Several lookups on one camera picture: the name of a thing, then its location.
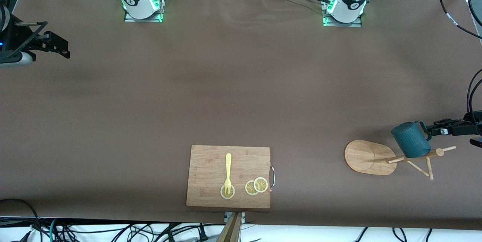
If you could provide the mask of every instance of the wooden stand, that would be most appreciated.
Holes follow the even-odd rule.
[[[407,162],[412,167],[414,167],[416,170],[421,172],[423,175],[429,177],[431,181],[433,181],[432,164],[430,162],[430,158],[442,157],[442,156],[444,156],[446,151],[450,151],[450,150],[453,150],[455,148],[456,148],[455,146],[452,146],[452,147],[448,147],[448,148],[444,148],[444,149],[441,149],[441,148],[433,149],[433,150],[430,150],[429,153],[427,153],[426,155],[421,156],[421,157],[417,157],[417,158],[406,158],[404,156],[395,156],[395,157],[392,157],[392,158],[387,158],[387,163],[396,164],[398,162]],[[419,168],[417,165],[412,163],[413,160],[422,159],[422,158],[425,158],[425,160],[427,161],[427,168],[429,169],[429,173],[424,172],[421,168]]]
[[[216,242],[239,241],[239,233],[241,232],[241,224],[243,223],[242,214],[241,212],[232,213]]]
[[[394,172],[398,162],[407,162],[423,175],[433,180],[432,163],[430,158],[444,156],[446,151],[455,149],[455,146],[445,149],[430,150],[425,156],[417,158],[406,158],[404,156],[395,156],[395,153],[389,147],[369,142],[365,140],[354,140],[345,148],[345,160],[348,166],[356,172],[367,173],[372,175],[390,175]],[[423,159],[427,161],[429,173],[426,173],[417,165],[412,163],[413,160]]]

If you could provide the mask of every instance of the yellow fork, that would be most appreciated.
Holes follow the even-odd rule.
[[[229,196],[231,194],[231,180],[229,175],[231,174],[231,154],[226,154],[226,180],[224,181],[224,195]]]

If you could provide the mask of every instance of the mug handle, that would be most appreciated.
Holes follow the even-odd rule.
[[[420,127],[422,127],[423,129],[423,132],[425,132],[425,134],[427,134],[427,141],[430,141],[430,139],[432,139],[432,135],[429,133],[429,130],[427,130],[427,127],[425,126],[425,123],[423,123],[423,121],[420,121],[420,120],[417,120],[416,122],[414,123],[420,123]]]

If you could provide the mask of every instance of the white floor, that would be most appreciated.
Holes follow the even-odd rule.
[[[123,228],[126,225],[80,225],[73,226],[72,230],[77,231],[97,231],[97,230],[112,230]],[[167,227],[167,224],[152,225],[155,232],[161,232]],[[222,226],[205,227],[206,235],[218,235]],[[281,226],[281,225],[243,225],[241,231],[241,242],[251,242],[261,239],[260,242],[293,242],[293,241],[317,241],[317,242],[354,242],[357,240],[363,228],[358,227],[308,227],[308,226]],[[0,242],[19,241],[23,235],[30,230],[29,227],[22,228],[0,228]],[[404,228],[408,242],[425,242],[428,229]],[[124,232],[117,242],[125,242],[127,240],[128,231]],[[76,234],[80,242],[110,242],[117,234],[114,232],[105,232],[98,234]],[[192,229],[182,234],[177,235],[176,242],[183,242],[189,239],[198,237],[198,230]],[[159,242],[163,242],[165,237],[162,237]],[[44,235],[45,242],[50,241]],[[39,242],[40,234],[33,231],[29,237],[28,242]],[[146,237],[137,235],[132,242],[146,242]],[[391,228],[368,228],[360,242],[397,242],[396,237],[393,236]],[[482,241],[482,231],[469,230],[439,230],[432,231],[429,242],[475,242]]]

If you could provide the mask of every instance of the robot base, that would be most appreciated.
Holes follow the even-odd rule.
[[[166,0],[155,0],[153,1],[155,6],[159,6],[160,9],[154,12],[150,17],[147,17],[145,19],[136,19],[129,15],[127,13],[127,10],[124,7],[124,10],[126,10],[125,15],[124,15],[124,22],[162,22],[162,19],[164,18],[164,8],[166,7]]]
[[[329,6],[330,6],[330,3],[322,3],[323,26],[362,27],[362,18],[360,16],[358,16],[358,18],[354,22],[350,22],[350,23],[343,23],[335,20],[332,15],[327,13]]]

